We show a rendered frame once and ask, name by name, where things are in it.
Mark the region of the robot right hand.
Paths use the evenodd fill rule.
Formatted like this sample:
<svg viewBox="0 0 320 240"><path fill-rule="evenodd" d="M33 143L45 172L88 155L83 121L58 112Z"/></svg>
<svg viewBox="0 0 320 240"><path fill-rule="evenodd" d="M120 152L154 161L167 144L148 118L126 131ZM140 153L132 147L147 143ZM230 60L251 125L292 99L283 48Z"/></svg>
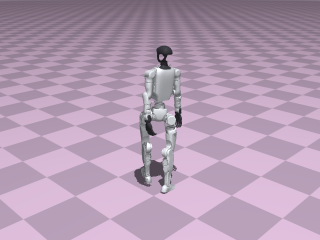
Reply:
<svg viewBox="0 0 320 240"><path fill-rule="evenodd" d="M175 118L176 118L176 127L180 128L182 126L182 116L181 116L181 113L182 113L182 109L180 108L179 109L179 113L178 112L175 112Z"/></svg>

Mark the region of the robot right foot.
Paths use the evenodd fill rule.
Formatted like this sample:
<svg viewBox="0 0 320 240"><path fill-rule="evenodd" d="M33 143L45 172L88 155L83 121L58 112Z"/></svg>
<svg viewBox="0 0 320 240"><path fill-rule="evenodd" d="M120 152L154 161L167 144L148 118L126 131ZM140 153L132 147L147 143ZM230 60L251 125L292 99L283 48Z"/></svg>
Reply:
<svg viewBox="0 0 320 240"><path fill-rule="evenodd" d="M176 188L175 185L171 185L171 184L170 184L170 186L167 186L167 184L166 184L166 185L163 185L163 186L162 186L161 192L166 193L166 192L168 192L168 191L172 191L172 190L175 189L175 188Z"/></svg>

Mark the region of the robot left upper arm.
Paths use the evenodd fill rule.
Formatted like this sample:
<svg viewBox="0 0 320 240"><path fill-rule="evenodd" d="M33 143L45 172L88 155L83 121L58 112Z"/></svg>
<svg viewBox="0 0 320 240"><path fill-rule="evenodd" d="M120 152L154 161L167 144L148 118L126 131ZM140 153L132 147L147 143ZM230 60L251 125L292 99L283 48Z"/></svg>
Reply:
<svg viewBox="0 0 320 240"><path fill-rule="evenodd" d="M144 93L147 93L148 99L152 98L152 89L153 89L153 78L156 76L156 69L146 70L144 73L145 78L145 89Z"/></svg>

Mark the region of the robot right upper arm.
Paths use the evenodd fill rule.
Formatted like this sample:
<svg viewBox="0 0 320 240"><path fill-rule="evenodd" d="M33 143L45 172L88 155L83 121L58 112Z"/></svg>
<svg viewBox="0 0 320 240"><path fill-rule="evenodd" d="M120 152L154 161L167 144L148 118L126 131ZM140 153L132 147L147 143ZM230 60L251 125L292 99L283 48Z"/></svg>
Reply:
<svg viewBox="0 0 320 240"><path fill-rule="evenodd" d="M181 93L180 90L180 86L181 86L181 80L180 80L180 76L181 76L181 71L177 68L174 68L175 70L175 78L174 78L174 88L172 91L172 94L174 96L179 95Z"/></svg>

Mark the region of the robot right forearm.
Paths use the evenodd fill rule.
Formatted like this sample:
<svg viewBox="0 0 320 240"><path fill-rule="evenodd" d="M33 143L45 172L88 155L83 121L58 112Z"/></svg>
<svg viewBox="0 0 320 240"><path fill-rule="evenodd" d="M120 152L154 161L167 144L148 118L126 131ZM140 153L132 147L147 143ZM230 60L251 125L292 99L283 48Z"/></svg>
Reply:
<svg viewBox="0 0 320 240"><path fill-rule="evenodd" d="M181 108L181 98L182 98L181 92L179 95L174 96L174 107L175 107L176 113L179 113L179 109Z"/></svg>

